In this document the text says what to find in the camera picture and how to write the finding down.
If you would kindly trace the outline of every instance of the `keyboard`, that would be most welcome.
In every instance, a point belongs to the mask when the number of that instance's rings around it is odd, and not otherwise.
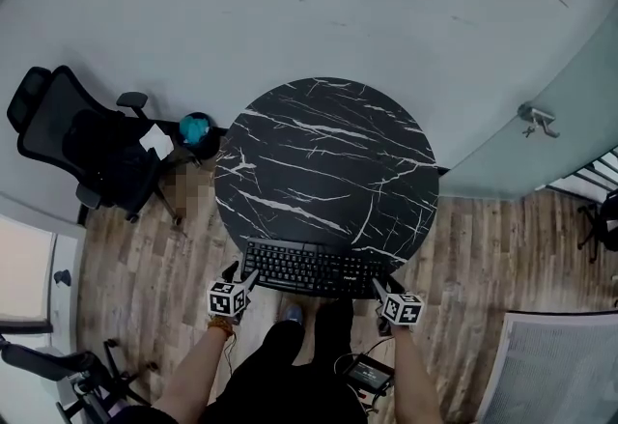
[[[381,259],[315,243],[248,239],[241,278],[255,269],[257,285],[316,297],[375,298],[372,278],[386,275]]]

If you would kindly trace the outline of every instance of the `bracelet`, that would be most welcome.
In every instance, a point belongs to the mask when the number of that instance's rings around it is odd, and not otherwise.
[[[225,332],[226,340],[234,334],[234,329],[232,328],[232,325],[230,325],[230,322],[225,318],[221,318],[221,316],[215,316],[212,318],[208,323],[208,327],[218,327],[219,329],[222,329]]]

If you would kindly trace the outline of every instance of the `round table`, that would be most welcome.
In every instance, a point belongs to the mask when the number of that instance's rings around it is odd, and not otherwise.
[[[250,237],[321,243],[407,261],[434,221],[434,154],[387,95],[345,79],[302,79],[260,96],[221,144],[214,176],[223,223]]]

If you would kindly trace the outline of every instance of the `device screen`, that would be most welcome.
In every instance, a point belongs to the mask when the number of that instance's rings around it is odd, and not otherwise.
[[[349,376],[359,382],[369,384],[376,391],[378,391],[390,378],[389,375],[384,374],[375,367],[368,366],[364,362],[358,362],[352,367]]]

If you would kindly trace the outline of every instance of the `black mesh office chair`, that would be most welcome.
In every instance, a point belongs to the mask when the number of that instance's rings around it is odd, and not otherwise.
[[[68,424],[81,410],[86,412],[91,422],[107,422],[110,419],[110,409],[121,400],[126,400],[127,397],[139,404],[150,405],[148,400],[129,387],[140,377],[141,373],[121,374],[118,370],[110,351],[111,348],[116,347],[116,342],[107,340],[103,343],[103,347],[111,374],[98,357],[91,352],[56,356],[12,344],[0,335],[0,354],[5,363],[53,382],[70,378],[76,401],[66,409],[60,403],[56,404],[56,408]],[[146,368],[152,371],[158,369],[152,362]],[[101,388],[108,393],[106,396],[101,394]]]
[[[54,72],[33,67],[7,116],[19,133],[19,153],[71,173],[79,182],[77,198],[88,208],[118,206],[134,223],[154,193],[179,224],[181,218],[158,187],[161,175],[175,165],[139,144],[153,126],[142,111],[147,100],[142,93],[121,95],[116,104],[137,115],[127,117],[96,102],[68,67]]]
[[[618,228],[609,230],[608,221],[618,220],[618,190],[614,190],[607,194],[605,201],[599,208],[596,204],[581,206],[577,212],[583,212],[592,225],[590,233],[586,239],[577,245],[581,250],[583,246],[591,239],[595,240],[595,251],[590,257],[590,263],[597,261],[599,253],[599,242],[601,242],[607,250],[618,251]]]

